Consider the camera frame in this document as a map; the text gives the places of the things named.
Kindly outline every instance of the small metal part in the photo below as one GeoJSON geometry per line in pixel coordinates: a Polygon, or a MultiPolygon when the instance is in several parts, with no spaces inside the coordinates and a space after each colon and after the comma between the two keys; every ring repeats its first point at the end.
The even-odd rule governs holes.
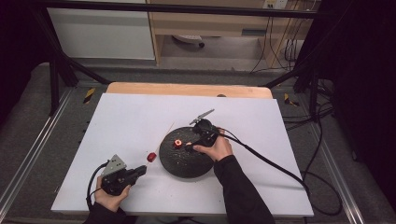
{"type": "Polygon", "coordinates": [[[198,116],[196,119],[194,119],[192,122],[190,122],[190,125],[192,125],[193,123],[198,123],[201,119],[203,119],[205,116],[212,113],[213,111],[215,111],[215,109],[211,109],[211,110],[205,112],[204,114],[198,116]]]}
{"type": "Polygon", "coordinates": [[[102,176],[111,175],[116,173],[119,170],[122,170],[126,167],[126,164],[120,159],[120,157],[116,154],[111,158],[106,166],[105,170],[102,172],[102,176]]]}
{"type": "Polygon", "coordinates": [[[175,140],[175,142],[174,142],[175,149],[180,149],[182,146],[183,146],[183,143],[181,142],[180,139],[175,140]]]}

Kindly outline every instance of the red object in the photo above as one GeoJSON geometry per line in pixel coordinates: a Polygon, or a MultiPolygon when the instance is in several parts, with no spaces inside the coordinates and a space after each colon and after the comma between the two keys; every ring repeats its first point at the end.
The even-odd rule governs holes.
{"type": "Polygon", "coordinates": [[[148,154],[149,162],[153,162],[155,160],[155,158],[157,158],[157,154],[155,154],[155,152],[151,152],[150,154],[148,154]]]}
{"type": "Polygon", "coordinates": [[[175,149],[181,148],[182,145],[183,145],[183,143],[181,142],[180,139],[175,140],[175,142],[174,142],[174,148],[175,149]]]}

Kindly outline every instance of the black metal rail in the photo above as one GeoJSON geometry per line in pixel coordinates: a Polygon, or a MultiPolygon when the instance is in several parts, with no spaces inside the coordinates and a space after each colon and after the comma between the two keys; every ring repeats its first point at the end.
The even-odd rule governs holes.
{"type": "Polygon", "coordinates": [[[166,4],[137,4],[69,0],[34,0],[36,6],[53,8],[73,8],[110,11],[145,11],[145,12],[174,12],[213,15],[235,15],[254,17],[280,17],[300,19],[330,19],[334,14],[329,12],[279,10],[247,7],[206,7],[166,4]]]}

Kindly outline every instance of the black sleeve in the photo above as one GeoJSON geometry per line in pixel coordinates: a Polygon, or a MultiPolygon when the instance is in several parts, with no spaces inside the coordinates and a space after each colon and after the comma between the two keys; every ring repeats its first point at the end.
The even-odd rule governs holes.
{"type": "Polygon", "coordinates": [[[215,162],[216,177],[223,186],[230,224],[275,223],[259,192],[242,171],[234,155],[215,162]]]}
{"type": "Polygon", "coordinates": [[[121,224],[125,218],[126,214],[120,208],[117,213],[114,213],[103,207],[101,204],[94,203],[84,224],[121,224]]]}

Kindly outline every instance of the white tabletop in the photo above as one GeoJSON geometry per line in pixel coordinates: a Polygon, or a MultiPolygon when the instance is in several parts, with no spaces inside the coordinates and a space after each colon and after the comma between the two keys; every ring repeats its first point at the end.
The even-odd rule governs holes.
{"type": "MultiPolygon", "coordinates": [[[[172,130],[187,127],[211,108],[215,111],[206,119],[300,176],[276,100],[105,93],[51,210],[87,213],[88,182],[100,164],[114,154],[121,157],[127,169],[147,164],[147,155],[156,150],[173,123],[172,130]]],[[[236,143],[232,145],[245,174],[274,216],[313,216],[298,182],[236,143]]],[[[170,175],[159,158],[148,165],[147,173],[138,179],[121,207],[128,214],[139,216],[225,214],[222,187],[213,169],[203,176],[183,179],[170,175]]]]}

